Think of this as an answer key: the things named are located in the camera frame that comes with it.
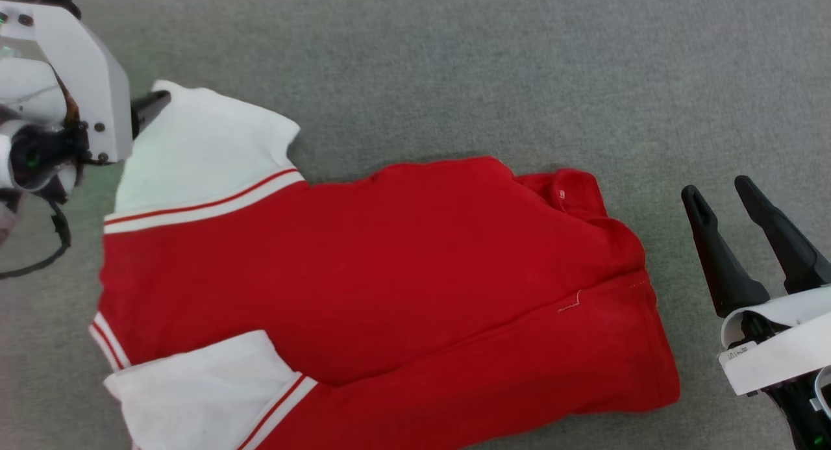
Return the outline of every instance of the gray carpet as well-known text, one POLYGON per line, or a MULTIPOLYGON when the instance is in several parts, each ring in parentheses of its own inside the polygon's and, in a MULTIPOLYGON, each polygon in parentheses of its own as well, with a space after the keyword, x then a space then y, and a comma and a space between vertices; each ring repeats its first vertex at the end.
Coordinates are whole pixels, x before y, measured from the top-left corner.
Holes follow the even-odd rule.
MULTIPOLYGON (((831 0, 77 0, 130 75, 207 86, 303 127, 310 181, 491 154, 518 173, 594 172, 648 264, 682 400, 568 418, 478 449, 790 448, 766 397, 736 397, 679 193, 698 184, 748 271, 784 276, 732 189, 746 173, 831 255, 831 0)), ((129 448, 86 326, 119 169, 66 205, 71 252, 0 282, 0 448, 129 448)), ((0 251, 56 245, 47 211, 0 251)))

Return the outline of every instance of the red stripe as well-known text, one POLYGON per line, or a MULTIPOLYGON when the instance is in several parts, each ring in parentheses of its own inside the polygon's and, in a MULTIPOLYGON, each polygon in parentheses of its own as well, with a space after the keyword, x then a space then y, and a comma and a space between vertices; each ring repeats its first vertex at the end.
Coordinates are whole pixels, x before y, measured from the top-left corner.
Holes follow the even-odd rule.
POLYGON ((110 353, 112 353, 112 357, 116 359, 116 364, 118 364, 118 370, 122 370, 124 368, 124 364, 122 364, 119 360, 118 355, 116 354, 116 349, 115 347, 112 347, 109 338, 106 337, 104 331, 102 331, 101 327, 99 327, 97 323, 92 322, 92 328, 94 328, 95 331, 98 332, 98 334, 100 334, 102 338, 104 338, 104 343, 106 343, 106 346, 109 347, 110 353))
POLYGON ((286 394, 282 395, 282 397, 280 397, 280 399, 276 403, 274 403, 274 406, 272 406, 272 408, 270 410, 268 410, 268 413, 262 418, 262 420, 259 421, 259 424, 257 424, 257 427, 255 427, 254 430, 251 431, 251 434, 249 435, 249 437, 245 439, 245 442, 243 442, 243 444, 241 444, 240 447, 237 448, 237 450, 243 450, 243 448, 247 444, 249 444, 249 442, 251 442, 251 440, 254 438, 254 436, 257 435, 257 432, 259 432, 259 430, 262 428, 262 426, 264 426, 265 421, 267 421, 268 418, 270 418, 271 415, 274 414, 275 411, 277 411, 277 408, 280 408, 280 405, 282 405, 282 403, 286 399, 288 399, 288 397, 291 396, 291 394, 294 392, 294 390, 297 387, 299 387, 300 382, 303 382, 303 379, 305 379, 305 378, 306 378, 305 375, 301 375, 300 378, 297 379, 297 382, 294 382, 294 385, 292 385, 291 388, 288 389, 286 394))
POLYGON ((115 225, 116 223, 123 223, 125 221, 133 221, 134 219, 142 219, 142 218, 149 218, 151 216, 159 216, 160 214, 171 214, 171 213, 182 213, 184 211, 193 211, 193 210, 201 210, 202 208, 208 208, 211 206, 222 205, 223 203, 228 203, 232 201, 232 199, 238 199, 247 193, 253 192, 253 190, 257 190, 258 188, 265 186, 268 182, 275 180, 281 175, 287 175, 291 172, 297 172, 297 169, 284 169, 283 171, 278 172, 277 174, 270 175, 270 177, 265 178, 262 181, 259 181, 257 184, 254 184, 252 187, 248 187, 246 190, 238 193, 237 195, 229 196, 228 198, 220 199, 220 201, 213 201, 210 203, 204 203, 201 205, 194 205, 194 206, 186 206, 182 208, 170 208, 170 210, 158 210, 158 211, 151 211, 149 213, 142 213, 142 214, 134 214, 133 216, 125 216, 124 218, 117 218, 117 219, 110 219, 109 221, 104 222, 104 226, 106 225, 115 225))

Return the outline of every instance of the white sleeve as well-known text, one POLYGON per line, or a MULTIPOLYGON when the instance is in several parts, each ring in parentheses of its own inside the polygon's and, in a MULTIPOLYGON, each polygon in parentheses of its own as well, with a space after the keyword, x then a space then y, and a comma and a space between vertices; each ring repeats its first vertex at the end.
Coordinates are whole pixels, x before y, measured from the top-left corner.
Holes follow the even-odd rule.
POLYGON ((136 139, 116 214, 214 201, 282 169, 300 127, 276 112, 204 88, 157 81, 169 106, 136 139))
POLYGON ((142 450, 235 450, 299 380, 264 331, 125 368, 104 385, 142 450))

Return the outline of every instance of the black cable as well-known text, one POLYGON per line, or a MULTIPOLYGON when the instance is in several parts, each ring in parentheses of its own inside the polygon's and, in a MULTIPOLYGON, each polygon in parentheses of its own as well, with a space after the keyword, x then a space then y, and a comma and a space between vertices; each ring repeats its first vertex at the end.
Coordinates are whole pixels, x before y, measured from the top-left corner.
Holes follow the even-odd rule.
POLYGON ((69 224, 66 222, 66 216, 63 214, 63 211, 60 211, 60 207, 51 199, 45 199, 45 201, 47 201, 55 213, 51 219, 53 219, 53 225, 55 225, 55 232, 60 238, 60 249, 57 249, 54 254, 48 256, 44 260, 39 261, 36 264, 32 264, 31 266, 27 266, 26 268, 0 273, 0 279, 17 278, 18 276, 29 275, 29 273, 32 273, 33 271, 44 269, 45 267, 53 264, 55 260, 58 260, 60 255, 64 255, 66 249, 69 249, 69 246, 72 245, 69 224))

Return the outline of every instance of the white plastic housing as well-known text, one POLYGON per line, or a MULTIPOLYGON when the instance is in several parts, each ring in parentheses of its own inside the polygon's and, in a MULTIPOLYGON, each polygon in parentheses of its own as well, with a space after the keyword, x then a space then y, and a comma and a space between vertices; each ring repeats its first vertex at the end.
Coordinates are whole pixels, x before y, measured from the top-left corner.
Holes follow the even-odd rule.
POLYGON ((63 124, 66 98, 46 62, 20 57, 0 59, 0 85, 0 105, 40 125, 63 124))
MULTIPOLYGON (((101 40, 59 6, 0 0, 0 12, 6 15, 6 22, 0 25, 0 47, 8 39, 38 45, 78 104, 81 121, 89 124, 93 159, 102 153, 108 162, 127 159, 133 146, 130 83, 101 40), (21 23, 21 15, 31 17, 33 23, 21 23), (103 129, 98 127, 101 131, 95 129, 97 124, 103 125, 103 129)), ((32 79, 33 84, 42 81, 32 79)), ((3 89, 0 85, 0 97, 6 96, 3 89)), ((23 118, 27 119, 25 110, 23 118)))

